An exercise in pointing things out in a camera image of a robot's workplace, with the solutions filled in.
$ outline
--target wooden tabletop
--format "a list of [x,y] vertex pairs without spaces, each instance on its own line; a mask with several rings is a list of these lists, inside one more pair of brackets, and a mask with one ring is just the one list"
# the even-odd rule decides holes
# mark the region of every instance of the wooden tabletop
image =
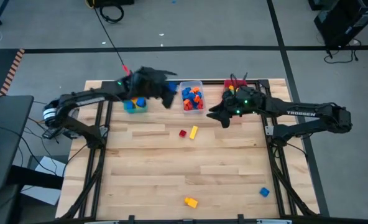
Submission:
[[[271,79],[273,97],[290,101],[284,79]],[[87,81],[85,90],[99,88],[102,81]],[[204,85],[206,107],[221,101],[222,85]],[[148,100],[148,112],[127,114],[122,103],[114,103],[108,136],[97,220],[277,218],[272,174],[260,116],[235,117],[223,129],[220,122],[205,114],[185,115],[180,96],[172,109],[160,100]],[[104,105],[103,120],[106,115]],[[78,119],[94,124],[97,105],[82,107]],[[293,116],[281,116],[278,123],[295,124]],[[196,138],[188,135],[198,126]],[[187,131],[180,138],[180,130]],[[302,148],[301,140],[289,143]],[[83,145],[74,140],[70,156]],[[284,147],[290,180],[303,201],[318,211],[314,188],[302,152]],[[62,216],[82,191],[89,150],[82,150],[69,163],[56,217]],[[259,193],[265,187],[268,197]],[[289,213],[285,189],[281,185],[285,211]],[[196,209],[184,203],[185,197],[198,201]],[[90,215],[90,192],[86,215]]]

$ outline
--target black metal frame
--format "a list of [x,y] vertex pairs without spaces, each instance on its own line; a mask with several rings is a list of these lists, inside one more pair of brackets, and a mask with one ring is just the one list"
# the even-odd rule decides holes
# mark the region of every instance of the black metal frame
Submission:
[[[224,83],[224,80],[201,80],[204,85],[222,85]],[[171,80],[171,82],[179,83],[181,80]],[[270,91],[270,85],[268,80],[247,80],[248,85],[255,86],[256,90],[264,91],[267,96],[271,96]],[[105,126],[109,128],[109,124],[111,121],[111,114],[113,109],[113,102],[108,102],[108,107],[106,111],[106,119],[105,119]],[[101,122],[101,114],[103,111],[103,103],[98,104],[97,114],[96,114],[96,122],[95,125],[99,126]],[[263,126],[268,125],[268,120],[266,117],[261,116],[262,124]],[[271,119],[272,125],[277,125],[277,119],[272,118]],[[368,220],[358,220],[358,219],[348,219],[348,218],[331,218],[331,217],[322,217],[321,215],[314,215],[314,213],[309,210],[307,207],[303,207],[302,204],[304,204],[300,197],[297,195],[297,193],[292,189],[292,186],[290,185],[290,178],[288,173],[288,167],[285,160],[285,153],[283,151],[282,147],[278,147],[278,153],[280,155],[280,166],[282,171],[279,169],[278,164],[275,160],[274,156],[274,146],[270,143],[269,137],[265,134],[265,140],[267,143],[267,151],[269,155],[269,162],[272,170],[272,176],[273,176],[273,182],[274,182],[274,189],[275,189],[275,196],[277,198],[277,206],[278,206],[278,212],[280,217],[276,218],[276,220],[288,220],[289,223],[368,223]],[[108,139],[108,134],[104,137],[105,141]],[[90,191],[88,188],[88,184],[91,184],[91,187],[95,184],[94,187],[94,195],[93,195],[93,201],[91,204],[91,215],[90,217],[85,217],[85,210],[86,210],[86,203],[87,203],[87,194],[84,195],[84,200],[82,201],[82,204],[80,205],[80,211],[78,218],[62,218],[58,219],[52,222],[48,223],[85,223],[85,222],[93,222],[96,221],[97,216],[97,208],[98,208],[98,199],[99,199],[99,193],[101,189],[101,178],[103,173],[103,166],[104,166],[104,160],[105,160],[105,154],[106,154],[106,148],[100,149],[99,154],[99,162],[96,168],[97,174],[94,173],[92,177],[91,173],[93,172],[93,164],[94,164],[94,156],[96,154],[97,149],[90,149],[89,154],[89,161],[86,168],[86,175],[85,175],[85,183],[84,183],[84,189],[87,189],[87,194]],[[289,207],[290,207],[290,215],[287,215],[285,213],[285,208],[282,200],[282,191],[280,189],[280,183],[284,186],[284,188],[287,191],[288,201],[289,201]],[[299,216],[297,215],[297,208],[296,203],[298,205],[298,208],[304,214],[305,216]],[[130,215],[128,220],[119,220],[118,223],[123,224],[135,224],[135,223],[144,223],[144,224],[157,224],[157,223],[163,223],[163,224],[191,224],[191,223],[202,223],[202,224],[212,224],[212,223],[223,223],[223,224],[234,224],[234,223],[266,223],[267,220],[263,219],[245,219],[243,214],[238,214],[237,219],[225,219],[225,220],[135,220],[134,215]]]

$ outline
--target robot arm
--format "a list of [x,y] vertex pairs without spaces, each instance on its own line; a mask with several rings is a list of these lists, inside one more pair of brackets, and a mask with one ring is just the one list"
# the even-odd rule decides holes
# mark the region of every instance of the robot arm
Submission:
[[69,112],[77,107],[102,101],[124,101],[133,97],[162,98],[165,108],[172,105],[176,91],[166,82],[166,75],[175,73],[142,67],[138,71],[103,85],[101,88],[62,95],[45,106],[43,116],[48,127],[63,127],[85,137],[88,147],[101,147],[104,139],[97,126],[87,126],[70,117]]
[[274,144],[286,146],[293,136],[312,134],[320,131],[332,133],[346,133],[351,130],[351,115],[345,108],[335,103],[311,104],[291,103],[279,98],[268,97],[248,86],[240,86],[236,94],[229,90],[223,93],[222,102],[210,108],[212,113],[208,117],[217,119],[223,128],[228,128],[232,116],[257,113],[267,118],[276,118],[282,115],[306,116],[319,118],[302,124],[286,126],[266,126],[267,135],[272,136]]

